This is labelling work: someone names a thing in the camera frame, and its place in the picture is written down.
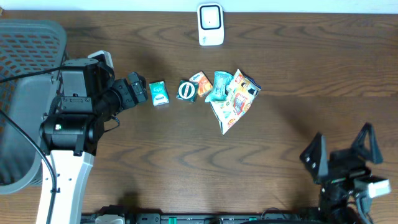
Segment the dark green round-logo packet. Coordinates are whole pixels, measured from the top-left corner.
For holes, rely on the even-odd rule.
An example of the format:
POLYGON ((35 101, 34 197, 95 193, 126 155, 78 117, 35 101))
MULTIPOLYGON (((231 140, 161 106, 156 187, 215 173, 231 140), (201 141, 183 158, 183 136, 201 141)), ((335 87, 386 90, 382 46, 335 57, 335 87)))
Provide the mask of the dark green round-logo packet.
POLYGON ((178 86, 176 98, 195 102, 197 98, 198 84, 188 80, 181 80, 178 86))

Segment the white barcode scanner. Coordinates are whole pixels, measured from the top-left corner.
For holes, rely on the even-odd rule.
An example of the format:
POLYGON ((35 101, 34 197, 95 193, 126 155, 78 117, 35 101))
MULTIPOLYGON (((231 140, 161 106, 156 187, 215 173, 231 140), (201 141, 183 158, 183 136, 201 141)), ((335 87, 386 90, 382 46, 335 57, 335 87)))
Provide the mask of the white barcode scanner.
POLYGON ((198 41, 201 46, 224 42, 223 8, 218 3, 204 3, 197 8, 198 41))

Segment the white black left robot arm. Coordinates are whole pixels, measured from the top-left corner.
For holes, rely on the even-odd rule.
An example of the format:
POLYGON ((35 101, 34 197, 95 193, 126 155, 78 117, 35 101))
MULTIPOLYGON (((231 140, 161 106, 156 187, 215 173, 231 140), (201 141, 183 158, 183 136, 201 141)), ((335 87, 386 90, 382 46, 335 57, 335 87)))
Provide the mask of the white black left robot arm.
POLYGON ((79 223, 85 189, 105 122, 147 101, 146 80, 136 72, 115 79, 99 57, 62 65, 60 111, 40 125, 40 148, 51 165, 43 171, 37 223, 79 223))

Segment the grey plastic shopping basket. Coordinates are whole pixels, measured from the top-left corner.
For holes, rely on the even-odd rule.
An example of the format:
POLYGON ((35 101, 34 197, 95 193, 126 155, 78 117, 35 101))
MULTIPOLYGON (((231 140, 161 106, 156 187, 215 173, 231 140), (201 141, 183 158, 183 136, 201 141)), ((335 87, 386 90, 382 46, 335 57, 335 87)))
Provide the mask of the grey plastic shopping basket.
MULTIPOLYGON (((1 110, 40 143, 39 128, 60 92, 59 71, 30 76, 61 66, 67 35, 54 21, 1 19, 1 110)), ((34 146, 5 119, 1 120, 1 194, 42 182, 42 159, 34 146)))

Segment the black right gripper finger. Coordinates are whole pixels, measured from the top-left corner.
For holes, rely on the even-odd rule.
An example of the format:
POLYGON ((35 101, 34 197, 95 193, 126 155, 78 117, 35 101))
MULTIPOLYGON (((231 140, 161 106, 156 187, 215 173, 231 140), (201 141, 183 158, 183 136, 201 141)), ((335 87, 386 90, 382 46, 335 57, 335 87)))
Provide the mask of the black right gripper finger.
POLYGON ((301 153, 300 160, 309 171, 314 183, 320 184, 328 176, 328 158, 325 137, 316 133, 311 143, 301 153))
POLYGON ((371 123, 364 124, 353 141, 351 148, 364 160, 373 164, 381 164, 384 161, 371 123))

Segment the white teal tissue pack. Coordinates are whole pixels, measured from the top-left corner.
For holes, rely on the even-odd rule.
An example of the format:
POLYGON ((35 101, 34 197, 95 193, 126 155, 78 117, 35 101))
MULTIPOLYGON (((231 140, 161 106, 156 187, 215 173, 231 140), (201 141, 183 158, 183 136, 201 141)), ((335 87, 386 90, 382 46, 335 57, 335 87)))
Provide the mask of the white teal tissue pack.
POLYGON ((154 106, 169 103, 169 96, 165 87, 165 82, 154 82, 149 84, 152 102, 154 106))

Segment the orange tissue packet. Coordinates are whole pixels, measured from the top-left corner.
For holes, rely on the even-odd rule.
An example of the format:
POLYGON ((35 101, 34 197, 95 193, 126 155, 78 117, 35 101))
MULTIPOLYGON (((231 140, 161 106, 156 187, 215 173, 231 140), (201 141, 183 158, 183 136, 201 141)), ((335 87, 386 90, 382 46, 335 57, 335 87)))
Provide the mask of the orange tissue packet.
POLYGON ((198 84, 197 93, 200 97, 205 96, 213 89, 213 85, 203 72, 198 72, 189 79, 190 82, 198 84))

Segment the yellow printed bag pack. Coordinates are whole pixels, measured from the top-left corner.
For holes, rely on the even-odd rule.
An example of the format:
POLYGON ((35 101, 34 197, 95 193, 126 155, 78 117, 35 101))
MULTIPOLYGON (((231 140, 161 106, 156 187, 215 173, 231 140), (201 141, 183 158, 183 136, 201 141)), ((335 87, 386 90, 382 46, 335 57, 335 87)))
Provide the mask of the yellow printed bag pack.
POLYGON ((225 99, 208 100, 211 109, 219 121, 222 134, 228 130, 249 110, 252 102, 261 91, 253 78, 237 69, 231 81, 221 89, 214 89, 217 93, 225 93, 225 99))

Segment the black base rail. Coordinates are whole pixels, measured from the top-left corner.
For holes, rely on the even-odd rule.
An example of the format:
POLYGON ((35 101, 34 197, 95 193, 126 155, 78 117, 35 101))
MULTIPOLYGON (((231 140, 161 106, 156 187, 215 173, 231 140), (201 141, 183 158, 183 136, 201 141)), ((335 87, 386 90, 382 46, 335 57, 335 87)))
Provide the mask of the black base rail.
POLYGON ((125 224, 239 224, 239 223, 320 223, 299 213, 284 212, 276 208, 262 213, 162 213, 157 210, 133 212, 119 205, 102 207, 96 213, 81 215, 84 223, 125 224))

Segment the teal snack packet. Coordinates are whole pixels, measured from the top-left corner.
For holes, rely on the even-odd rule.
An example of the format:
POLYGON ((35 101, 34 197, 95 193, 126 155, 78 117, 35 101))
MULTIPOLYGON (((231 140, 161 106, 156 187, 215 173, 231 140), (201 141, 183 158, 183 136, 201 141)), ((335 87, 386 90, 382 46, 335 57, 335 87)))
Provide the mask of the teal snack packet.
POLYGON ((231 80, 233 79, 232 74, 224 71, 215 71, 214 85, 211 92, 205 98, 205 103, 211 101, 224 101, 227 98, 227 89, 231 80))

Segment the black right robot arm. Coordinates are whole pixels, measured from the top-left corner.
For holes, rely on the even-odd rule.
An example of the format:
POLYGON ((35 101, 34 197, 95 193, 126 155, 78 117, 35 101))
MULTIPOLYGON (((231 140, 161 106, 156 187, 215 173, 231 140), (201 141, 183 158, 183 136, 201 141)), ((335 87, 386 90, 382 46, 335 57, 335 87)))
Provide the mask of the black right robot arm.
POLYGON ((372 175, 367 161, 383 163, 372 124, 365 123, 352 145, 327 154, 325 137, 317 133, 300 160, 321 186, 318 217, 325 223, 372 223, 372 200, 391 192, 389 179, 372 175))

